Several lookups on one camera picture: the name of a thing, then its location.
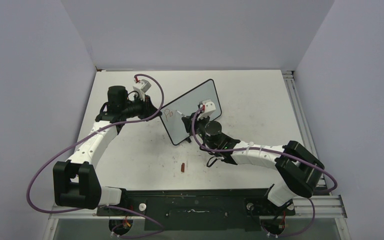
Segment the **small black-framed whiteboard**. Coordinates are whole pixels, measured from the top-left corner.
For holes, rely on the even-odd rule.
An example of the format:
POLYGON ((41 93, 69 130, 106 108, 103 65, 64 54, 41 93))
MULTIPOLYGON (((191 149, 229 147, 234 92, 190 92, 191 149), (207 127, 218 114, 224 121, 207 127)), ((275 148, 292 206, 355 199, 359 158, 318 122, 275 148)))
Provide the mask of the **small black-framed whiteboard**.
POLYGON ((176 111, 189 116, 191 113, 195 113, 199 108, 199 103, 205 100, 212 100, 216 105, 216 111, 210 115, 211 121, 219 118, 223 111, 213 79, 202 82, 162 107, 160 119, 174 146, 179 145, 189 137, 182 117, 176 111))

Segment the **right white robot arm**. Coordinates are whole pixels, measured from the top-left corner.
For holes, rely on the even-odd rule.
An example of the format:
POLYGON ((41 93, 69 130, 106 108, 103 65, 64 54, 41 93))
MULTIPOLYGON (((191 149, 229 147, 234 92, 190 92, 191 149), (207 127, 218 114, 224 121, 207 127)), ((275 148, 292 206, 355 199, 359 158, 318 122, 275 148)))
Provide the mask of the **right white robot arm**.
POLYGON ((186 132, 200 150, 231 165, 253 165, 276 170, 281 179, 269 187, 263 209, 276 214, 295 197, 311 198, 324 173, 324 165, 303 145, 291 140, 286 145, 265 146, 234 139, 222 132, 222 125, 203 111, 182 115, 186 132))

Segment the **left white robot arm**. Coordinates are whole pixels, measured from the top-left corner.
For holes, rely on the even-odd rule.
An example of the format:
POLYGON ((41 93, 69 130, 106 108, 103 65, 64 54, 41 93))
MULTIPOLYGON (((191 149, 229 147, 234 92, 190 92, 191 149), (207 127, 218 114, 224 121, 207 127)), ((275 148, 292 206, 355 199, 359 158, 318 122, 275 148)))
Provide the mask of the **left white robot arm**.
POLYGON ((133 86, 134 98, 124 86, 109 87, 105 102, 86 140, 66 160, 57 161, 52 169, 55 203, 61 207, 95 209, 109 205, 116 215, 129 210, 129 201, 121 188, 101 186, 96 167, 112 140, 128 119, 151 120, 160 115, 147 95, 149 84, 139 81, 133 86))

